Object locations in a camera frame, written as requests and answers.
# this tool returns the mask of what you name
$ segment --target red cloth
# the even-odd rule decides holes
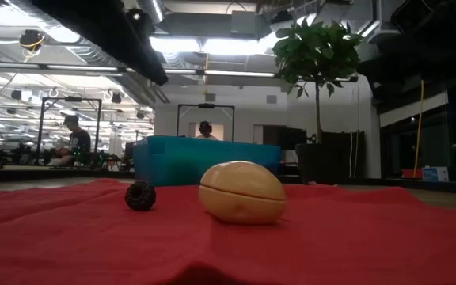
[[[0,192],[0,285],[456,284],[456,211],[402,188],[287,185],[279,224],[234,226],[197,187],[157,189],[149,212],[127,208],[127,187]]]

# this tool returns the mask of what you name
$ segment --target metal frame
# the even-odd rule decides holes
[[[67,101],[69,99],[68,97],[64,98],[53,98],[53,97],[43,97],[41,98],[41,113],[40,113],[40,128],[38,130],[38,143],[36,145],[36,158],[35,158],[35,165],[38,165],[38,160],[40,158],[40,148],[41,148],[41,136],[44,131],[44,115],[45,112],[50,108],[53,107],[55,102],[62,100],[62,101]],[[94,153],[98,151],[98,139],[100,136],[100,119],[101,119],[101,99],[84,99],[84,98],[75,98],[80,101],[96,101],[98,102],[98,117],[97,117],[97,123],[96,123],[96,140],[94,143]],[[48,106],[45,108],[45,103],[47,101],[54,101],[51,106]]]
[[[202,108],[200,106],[202,106],[202,104],[179,104],[177,106],[177,133],[176,133],[177,136],[179,135],[179,123],[181,121],[181,108],[182,107]],[[232,118],[231,118],[231,141],[233,142],[234,141],[234,130],[235,130],[235,106],[233,106],[233,105],[216,105],[216,104],[212,104],[211,106],[213,106],[213,108],[231,108],[232,113],[233,113]]]

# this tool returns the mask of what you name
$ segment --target blue plastic container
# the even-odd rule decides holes
[[[196,185],[209,168],[223,162],[254,162],[276,174],[281,149],[278,146],[156,135],[137,142],[133,155],[137,181],[153,186]]]

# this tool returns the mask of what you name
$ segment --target black cable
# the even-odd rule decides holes
[[[228,5],[228,7],[226,7],[225,14],[228,14],[228,9],[229,9],[234,3],[235,3],[235,4],[238,4],[240,7],[242,7],[242,9],[244,9],[244,11],[247,12],[247,9],[246,9],[240,2],[238,2],[238,1],[232,1],[232,2]]]

